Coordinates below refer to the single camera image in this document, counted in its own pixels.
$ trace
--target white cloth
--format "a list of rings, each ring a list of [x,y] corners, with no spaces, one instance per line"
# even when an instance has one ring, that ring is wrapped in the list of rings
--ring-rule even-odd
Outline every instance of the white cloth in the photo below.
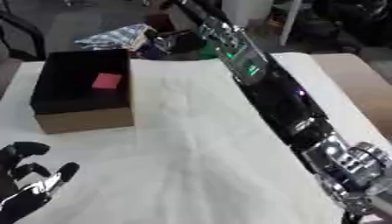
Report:
[[[278,60],[349,143],[389,150],[307,55]],[[333,224],[341,211],[274,135],[218,61],[132,60],[136,127],[45,135],[29,100],[42,63],[20,68],[0,102],[0,145],[39,141],[33,157],[80,171],[25,224]]]

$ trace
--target crumpled cloth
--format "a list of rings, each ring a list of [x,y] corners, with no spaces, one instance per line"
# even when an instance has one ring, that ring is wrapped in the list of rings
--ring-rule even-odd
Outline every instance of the crumpled cloth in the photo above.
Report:
[[[309,55],[275,57],[349,144],[368,141],[391,152]],[[42,66],[24,63],[0,101],[0,145],[49,144],[49,153],[26,162],[56,171],[75,161],[80,171],[18,224],[340,223],[342,211],[217,59],[132,60],[136,126],[61,135],[44,134],[29,105]]]
[[[88,38],[76,40],[75,44],[85,49],[128,49],[134,52],[147,41],[144,33],[149,29],[152,28],[147,24],[133,24],[113,31],[107,31]]]

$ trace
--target cardboard box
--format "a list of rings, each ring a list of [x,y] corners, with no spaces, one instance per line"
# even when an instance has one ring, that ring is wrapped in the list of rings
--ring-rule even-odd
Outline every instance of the cardboard box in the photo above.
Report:
[[[133,125],[126,50],[50,54],[31,97],[48,134]]]

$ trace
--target robot finger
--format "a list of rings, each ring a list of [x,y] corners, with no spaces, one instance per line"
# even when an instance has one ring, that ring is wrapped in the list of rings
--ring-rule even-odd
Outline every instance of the robot finger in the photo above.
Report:
[[[21,165],[13,169],[10,174],[16,181],[19,181],[32,172],[35,172],[45,178],[51,176],[51,173],[44,166],[37,163]]]
[[[21,158],[28,158],[32,155],[42,156],[50,149],[49,145],[34,142],[15,142],[12,146],[17,150],[17,155]]]
[[[7,145],[0,150],[0,171],[11,171],[22,159],[32,155],[44,155],[49,149],[46,144],[34,142],[15,142]]]

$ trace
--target chair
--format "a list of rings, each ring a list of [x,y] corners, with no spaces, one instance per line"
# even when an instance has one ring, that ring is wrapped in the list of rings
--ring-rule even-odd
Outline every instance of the chair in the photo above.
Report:
[[[12,77],[22,61],[36,61],[46,59],[45,40],[41,31],[33,24],[20,17],[0,10],[0,20],[12,25],[31,37],[35,53],[30,54],[14,48],[6,39],[3,27],[0,25],[0,98],[10,84]]]

